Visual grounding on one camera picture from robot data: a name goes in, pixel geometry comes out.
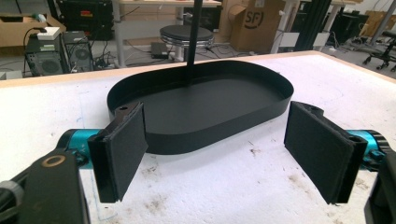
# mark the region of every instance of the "black cable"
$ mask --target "black cable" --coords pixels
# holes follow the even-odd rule
[[[23,37],[23,49],[26,49],[26,45],[25,45],[26,36],[31,30],[39,30],[40,33],[46,33],[47,32],[47,30],[42,28],[42,27],[33,27],[33,28],[30,28],[29,30],[27,30],[25,35],[24,35],[24,37]]]
[[[132,11],[126,13],[126,14],[123,14],[122,16],[120,16],[120,18],[125,17],[125,16],[127,16],[127,15],[129,15],[129,14],[135,12],[138,8],[140,8],[140,7],[137,7],[137,8],[135,8],[134,10],[132,10]]]
[[[134,58],[134,60],[138,60],[138,59],[144,59],[144,58],[150,58],[151,59],[151,56],[150,56],[151,54],[150,53],[148,53],[148,54],[146,54],[146,55],[144,55],[143,57],[140,57],[140,58]]]
[[[214,55],[216,55],[216,57],[218,57],[217,59],[220,59],[219,55],[217,53],[215,53],[215,51],[213,51],[211,48],[205,48],[205,49],[212,52]]]
[[[230,50],[229,52],[221,52],[220,49],[229,49],[229,48],[230,48],[229,46],[225,46],[225,45],[216,45],[216,46],[213,46],[212,48],[216,48],[220,54],[223,54],[223,55],[232,54],[233,57],[235,57],[235,54],[233,53],[232,50]]]
[[[373,6],[373,11],[375,11],[375,7],[376,7],[376,5],[379,3],[379,1],[380,1],[380,0],[376,1],[376,3],[374,4],[374,6]]]
[[[218,59],[218,58],[215,58],[215,57],[207,56],[207,55],[205,55],[205,54],[203,54],[203,53],[196,53],[196,54],[201,55],[201,56],[204,56],[204,57],[209,58],[209,59]]]
[[[108,45],[108,41],[106,41],[106,44],[105,44],[105,46],[104,46],[104,48],[103,48],[103,50],[102,50],[102,54],[101,54],[100,56],[94,58],[95,67],[96,67],[96,68],[98,68],[98,67],[101,67],[101,68],[108,67],[108,57],[107,57],[107,63],[106,63],[106,61],[105,61],[105,55],[107,55],[107,53],[105,54],[107,45]]]
[[[205,54],[205,53],[207,53],[208,52],[208,50],[206,49],[206,48],[203,48],[202,49],[204,52],[197,52],[197,51],[195,51],[195,52],[197,52],[197,53],[201,53],[201,54]]]
[[[387,4],[389,2],[389,0],[378,10],[378,11],[381,11],[381,9],[382,8],[384,8],[384,6]],[[375,5],[374,5],[374,7],[373,7],[373,11],[374,11],[374,9],[375,9],[375,7],[376,7],[376,5],[379,3],[379,0],[375,3]]]
[[[153,61],[153,62],[149,62],[149,63],[128,63],[126,64],[126,66],[133,66],[133,65],[145,65],[145,64],[152,64],[152,63],[159,63],[159,62],[163,62],[167,59],[161,59],[161,60],[157,60],[157,61]]]
[[[169,54],[170,52],[172,52],[172,49],[173,49],[173,45],[171,45],[171,48],[168,50],[168,54]]]
[[[109,64],[109,59],[111,58],[111,59],[113,59],[113,63],[114,63],[114,59],[116,58],[116,56],[114,56],[114,55],[112,55],[111,54],[111,51],[108,51],[107,53],[106,53],[106,55],[107,55],[107,64]]]
[[[142,49],[139,49],[139,48],[135,47],[134,45],[132,45],[131,43],[129,43],[129,41],[127,41],[127,43],[128,43],[129,46],[131,46],[131,47],[134,48],[134,49],[137,49],[137,50],[142,51],[142,52],[145,52],[145,53],[151,53],[150,50],[144,51],[144,50],[142,50]]]
[[[91,30],[91,36],[92,36],[92,34],[95,34],[95,36],[92,36],[93,37],[93,39],[92,39],[92,43],[91,43],[91,48],[92,48],[92,46],[93,46],[93,44],[95,43],[95,41],[96,41],[96,38],[98,37],[98,34],[99,34],[99,31],[100,30],[102,30],[102,28],[97,28],[97,29],[92,29]]]
[[[11,207],[8,210],[0,213],[0,223],[6,223],[6,221],[10,221],[12,218],[15,218],[19,212],[19,207]]]
[[[10,63],[3,63],[3,64],[0,64],[0,67],[2,67],[2,66],[4,66],[4,65],[11,64],[11,63],[19,63],[19,62],[23,62],[23,60],[17,60],[17,61],[10,62]]]
[[[15,0],[15,3],[17,4],[18,11],[22,14],[22,10],[20,4],[18,3],[18,0]]]

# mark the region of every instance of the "concrete floor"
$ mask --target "concrete floor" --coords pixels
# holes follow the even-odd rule
[[[362,64],[362,62],[368,57],[370,52],[376,52],[379,50],[384,50],[386,46],[378,44],[374,47],[366,45],[356,45],[356,44],[345,44],[344,46],[337,48],[335,51],[330,50],[330,47],[324,47],[322,49],[323,53],[332,55],[333,57],[339,58],[349,63],[354,63],[358,66],[364,67],[366,69],[375,71],[379,74],[396,78],[396,73],[391,72],[390,69],[396,63],[390,63],[388,68],[382,70],[377,70],[376,67],[382,64],[382,61],[373,58],[367,65]],[[113,67],[112,64],[117,63],[117,53],[116,53],[115,41],[95,41],[92,46],[93,58],[100,59],[101,56],[106,63],[110,66],[107,69]],[[144,66],[160,63],[174,63],[171,60],[159,60],[152,59],[150,54],[150,46],[131,46],[128,43],[124,45],[125,52],[125,63],[130,66]],[[208,59],[218,59],[218,58],[232,58],[248,56],[248,52],[237,52],[228,44],[215,44],[211,49],[197,49],[195,55],[195,61],[208,60]],[[23,57],[10,57],[10,58],[0,58],[0,72],[7,71],[23,71]],[[29,67],[25,67],[25,76],[29,77]]]

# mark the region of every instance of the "black equipment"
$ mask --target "black equipment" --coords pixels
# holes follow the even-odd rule
[[[64,48],[71,72],[93,71],[91,45],[83,31],[64,32]]]
[[[148,145],[143,104],[115,113],[102,130],[66,131],[49,154],[0,182],[0,223],[91,223],[78,172],[84,166],[93,166],[102,203],[122,201]]]
[[[373,130],[345,131],[316,106],[290,102],[285,147],[327,203],[347,203],[359,166],[378,171],[364,207],[369,224],[396,220],[396,152]]]
[[[190,13],[192,15],[193,8],[185,7],[184,12]],[[201,11],[201,19],[199,21],[199,26],[206,28],[211,32],[216,32],[219,30],[220,23],[220,15],[221,15],[221,7],[206,7],[202,8]],[[185,16],[183,19],[183,24],[191,25],[192,17]]]
[[[54,40],[29,38],[25,59],[34,77],[70,73],[59,35]]]
[[[168,59],[168,48],[164,43],[151,43],[151,58]]]
[[[84,31],[90,40],[112,38],[113,6],[111,0],[56,0],[60,20],[67,31]]]
[[[290,28],[292,33],[300,33],[304,27],[304,23],[306,21],[306,17],[308,15],[310,2],[302,1],[297,10],[296,16],[294,18],[293,25]]]
[[[307,12],[306,20],[298,36],[295,51],[310,50],[321,31],[321,24],[326,17],[331,0],[313,0]]]
[[[368,15],[360,15],[359,11],[352,13],[340,12],[334,19],[332,28],[330,29],[331,36],[336,38],[339,44],[347,42],[348,39],[359,37],[361,28],[367,22]],[[335,40],[329,38],[329,45],[333,45]]]

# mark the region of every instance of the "computer tower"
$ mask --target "computer tower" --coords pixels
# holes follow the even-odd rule
[[[67,31],[84,31],[90,40],[113,37],[113,5],[111,0],[56,0],[60,20]]]
[[[29,38],[25,49],[25,59],[34,77],[70,73],[59,35],[54,40]]]
[[[83,31],[64,32],[64,49],[72,72],[93,71],[91,45]]]

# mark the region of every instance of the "round stool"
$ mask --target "round stool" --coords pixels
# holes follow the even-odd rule
[[[190,44],[191,26],[189,25],[169,25],[160,30],[161,40],[166,44],[184,48],[184,61],[187,59],[187,50]],[[214,36],[209,30],[199,27],[197,36],[197,47],[210,47],[213,44]]]

